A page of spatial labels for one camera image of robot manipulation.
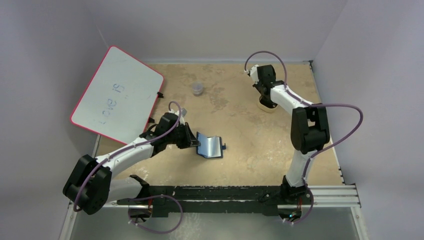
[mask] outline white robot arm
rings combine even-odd
[[[326,110],[313,107],[312,102],[291,91],[283,81],[277,81],[272,65],[255,65],[248,75],[253,80],[253,87],[261,94],[258,103],[261,109],[272,112],[279,105],[292,115],[291,141],[296,150],[283,184],[286,181],[288,188],[301,188],[305,185],[313,163],[311,155],[323,149],[324,144],[330,141]],[[308,120],[315,122],[315,126],[308,126]]]
[[[186,112],[184,108],[181,115],[179,111],[170,110],[157,125],[151,126],[118,150],[96,158],[82,156],[66,182],[63,194],[89,215],[96,213],[107,202],[136,198],[143,186],[148,186],[144,180],[136,175],[122,180],[113,178],[132,165],[165,150],[168,144],[175,144],[180,149],[199,146],[189,124],[184,121]]]

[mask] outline purple cable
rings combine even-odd
[[[357,107],[357,106],[354,106],[354,105],[350,105],[350,104],[345,104],[345,103],[319,103],[319,104],[309,104],[308,102],[305,102],[305,101],[302,101],[302,99],[300,99],[298,96],[296,96],[296,95],[294,95],[292,92],[290,92],[288,89],[287,89],[287,69],[286,69],[286,65],[284,64],[284,62],[283,62],[283,60],[281,60],[281,58],[277,55],[277,54],[275,54],[275,53],[273,53],[273,52],[271,52],[271,51],[257,51],[257,52],[254,52],[252,55],[250,55],[248,58],[247,58],[247,60],[246,60],[246,62],[244,63],[244,71],[246,72],[247,71],[247,65],[248,65],[248,62],[249,62],[249,60],[253,57],[253,56],[255,56],[256,54],[260,54],[260,53],[266,53],[266,54],[271,54],[271,55],[273,55],[274,57],[276,57],[278,60],[279,60],[279,62],[281,63],[281,65],[282,65],[282,68],[284,69],[284,88],[285,88],[285,90],[286,90],[286,92],[287,92],[287,94],[288,95],[290,95],[291,97],[293,97],[294,99],[296,99],[297,101],[299,101],[300,103],[303,103],[303,104],[305,104],[306,106],[308,106],[308,107],[317,107],[317,108],[326,108],[326,107],[343,107],[343,108],[351,108],[351,109],[355,109],[356,111],[358,111],[359,112],[359,121],[358,121],[358,123],[356,124],[356,126],[348,133],[348,134],[346,134],[344,137],[342,137],[340,140],[338,140],[338,141],[336,141],[336,142],[334,142],[333,144],[331,144],[331,145],[329,145],[329,146],[327,146],[327,147],[325,147],[325,148],[323,148],[322,150],[319,150],[319,151],[317,151],[317,152],[315,152],[314,154],[312,154],[308,159],[307,159],[307,161],[306,161],[306,164],[305,164],[305,168],[303,169],[303,174],[302,174],[302,178],[303,178],[303,184],[305,185],[305,187],[306,187],[306,190],[310,193],[310,208],[308,209],[308,211],[303,215],[303,217],[301,217],[299,220],[297,220],[297,221],[295,221],[295,222],[291,222],[292,224],[298,224],[298,223],[300,223],[300,222],[302,222],[310,213],[311,213],[311,211],[312,211],[312,208],[313,208],[313,206],[314,206],[314,195],[312,194],[312,191],[311,191],[311,189],[308,187],[308,184],[307,184],[307,182],[306,182],[306,180],[305,180],[305,177],[306,177],[306,173],[307,173],[307,170],[308,170],[308,166],[309,166],[309,164],[311,163],[311,159],[313,159],[313,158],[315,158],[318,154],[320,154],[320,153],[322,153],[322,152],[325,152],[325,151],[327,151],[328,149],[331,149],[332,147],[335,147],[336,145],[338,145],[338,144],[340,144],[341,142],[343,142],[344,140],[346,140],[348,137],[350,137],[356,130],[358,130],[358,128],[361,126],[361,124],[362,124],[362,121],[364,120],[364,113],[362,112],[362,110],[359,108],[359,107]]]
[[[183,207],[181,206],[181,204],[175,198],[173,198],[172,196],[168,196],[168,195],[156,195],[156,196],[149,196],[149,197],[143,197],[143,198],[133,198],[131,200],[132,201],[145,201],[145,200],[157,199],[157,198],[168,198],[168,199],[171,199],[172,201],[174,201],[178,205],[180,217],[179,217],[178,223],[172,229],[166,230],[166,231],[157,231],[157,230],[147,228],[147,227],[145,227],[141,224],[138,224],[138,223],[134,222],[133,220],[131,220],[130,209],[128,209],[129,223],[131,223],[131,224],[133,224],[133,225],[135,225],[135,226],[137,226],[141,229],[144,229],[148,232],[154,233],[154,234],[169,234],[170,232],[176,230],[180,226],[181,222],[183,221],[183,215],[184,215],[183,214]]]
[[[74,212],[79,212],[79,211],[81,211],[82,210],[82,208],[80,208],[80,209],[77,209],[77,207],[78,207],[78,202],[80,201],[80,198],[81,198],[81,194],[83,193],[83,189],[86,187],[86,185],[87,185],[87,183],[89,182],[89,180],[90,180],[90,178],[96,173],[96,171],[103,165],[103,164],[105,164],[107,161],[110,161],[110,160],[112,160],[112,158],[114,158],[114,157],[116,157],[117,155],[119,155],[119,154],[121,154],[121,153],[123,153],[123,152],[126,152],[126,151],[128,151],[128,150],[130,150],[130,149],[133,149],[133,148],[136,148],[136,147],[139,147],[139,146],[141,146],[141,145],[145,145],[145,144],[148,144],[148,143],[151,143],[151,142],[154,142],[154,141],[156,141],[156,140],[158,140],[158,139],[160,139],[160,138],[163,138],[164,136],[166,136],[167,134],[169,134],[172,130],[174,130],[176,127],[177,127],[177,125],[179,124],[179,122],[180,122],[180,118],[181,118],[181,107],[180,107],[180,105],[176,102],[176,101],[170,101],[169,102],[169,104],[168,104],[168,109],[169,110],[171,110],[171,104],[175,104],[177,107],[178,107],[178,118],[176,119],[176,122],[174,123],[174,125],[168,130],[168,131],[166,131],[165,133],[163,133],[162,135],[160,135],[160,136],[157,136],[157,137],[155,137],[155,138],[152,138],[152,139],[150,139],[150,140],[147,140],[147,141],[144,141],[144,142],[141,142],[141,143],[137,143],[137,144],[135,144],[134,146],[128,146],[128,147],[125,147],[125,148],[123,148],[123,149],[121,149],[121,150],[119,150],[119,151],[116,151],[115,153],[113,153],[113,154],[111,154],[110,156],[109,156],[109,158],[105,158],[103,161],[101,161],[99,164],[97,164],[94,168],[93,168],[93,170],[91,170],[91,172],[88,174],[88,176],[85,178],[85,180],[84,180],[84,182],[81,184],[81,187],[79,187],[79,191],[78,191],[78,193],[76,194],[76,197],[75,197],[75,201],[73,201],[73,211]]]

